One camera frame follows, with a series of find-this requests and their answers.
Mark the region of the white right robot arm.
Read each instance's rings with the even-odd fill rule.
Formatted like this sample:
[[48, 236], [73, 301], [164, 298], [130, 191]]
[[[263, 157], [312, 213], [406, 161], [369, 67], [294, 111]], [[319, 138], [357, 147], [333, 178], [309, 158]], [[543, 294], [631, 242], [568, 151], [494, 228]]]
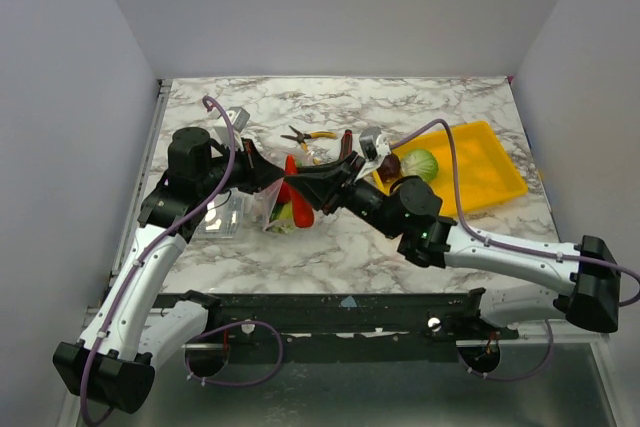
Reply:
[[584, 237], [587, 256], [577, 260], [571, 243], [469, 233], [440, 215], [441, 199], [418, 177], [402, 181], [391, 195], [364, 180], [336, 181], [325, 174], [285, 181], [314, 209], [329, 214], [344, 208], [398, 239], [398, 252], [418, 267], [476, 269], [521, 280], [513, 289], [483, 294], [480, 304], [461, 312], [461, 329], [471, 338], [514, 322], [558, 318], [591, 332], [618, 329], [620, 276], [602, 265], [609, 252], [601, 240]]

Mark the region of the orange red chili pepper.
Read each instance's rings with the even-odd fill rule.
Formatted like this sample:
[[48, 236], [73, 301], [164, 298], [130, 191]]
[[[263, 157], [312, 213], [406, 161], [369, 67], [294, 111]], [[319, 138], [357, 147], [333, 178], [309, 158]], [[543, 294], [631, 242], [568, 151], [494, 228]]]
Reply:
[[[288, 155], [285, 161], [285, 174], [295, 176], [298, 174], [298, 167], [293, 155]], [[304, 197], [286, 182], [292, 204], [292, 216], [296, 227], [310, 228], [313, 226], [315, 216], [312, 207]]]

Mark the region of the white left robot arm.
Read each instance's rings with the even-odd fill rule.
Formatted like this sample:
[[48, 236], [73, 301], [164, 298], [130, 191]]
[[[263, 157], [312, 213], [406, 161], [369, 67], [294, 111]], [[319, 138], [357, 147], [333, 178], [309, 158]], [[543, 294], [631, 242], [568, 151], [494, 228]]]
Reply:
[[221, 144], [196, 127], [173, 134], [168, 166], [142, 202], [131, 250], [113, 287], [79, 339], [60, 343], [53, 355], [67, 389], [81, 400], [86, 424], [97, 423], [89, 402], [109, 412], [137, 412], [166, 358], [194, 337], [209, 342], [220, 334], [220, 299], [194, 290], [182, 294], [154, 327], [145, 322], [208, 204], [231, 189], [260, 193], [287, 174], [248, 138]]

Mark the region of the red tomato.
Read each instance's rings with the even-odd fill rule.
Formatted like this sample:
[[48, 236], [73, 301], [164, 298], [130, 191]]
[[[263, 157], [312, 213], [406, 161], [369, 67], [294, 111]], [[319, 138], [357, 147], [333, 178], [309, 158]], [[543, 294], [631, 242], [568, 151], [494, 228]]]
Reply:
[[291, 194], [289, 190], [289, 186], [286, 182], [282, 182], [276, 202], [278, 204], [287, 204], [291, 201]]

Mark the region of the green grape bunch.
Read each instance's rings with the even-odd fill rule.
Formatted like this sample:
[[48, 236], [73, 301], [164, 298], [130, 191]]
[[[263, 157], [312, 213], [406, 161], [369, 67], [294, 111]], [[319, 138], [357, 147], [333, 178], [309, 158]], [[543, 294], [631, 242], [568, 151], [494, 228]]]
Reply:
[[277, 203], [271, 212], [267, 230], [278, 234], [288, 234], [294, 229], [292, 203]]

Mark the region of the clear zip top bag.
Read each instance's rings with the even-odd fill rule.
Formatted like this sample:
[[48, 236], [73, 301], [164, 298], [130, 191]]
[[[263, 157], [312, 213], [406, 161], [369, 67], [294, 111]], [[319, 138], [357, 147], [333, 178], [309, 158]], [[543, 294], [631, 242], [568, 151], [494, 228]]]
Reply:
[[[275, 151], [266, 155], [266, 159], [278, 167], [286, 166], [286, 159], [292, 156], [296, 166], [308, 166], [314, 163], [310, 154], [292, 150]], [[296, 229], [293, 204], [287, 194], [282, 194], [283, 181], [277, 180], [265, 190], [252, 197], [249, 218], [263, 232], [289, 234]]]

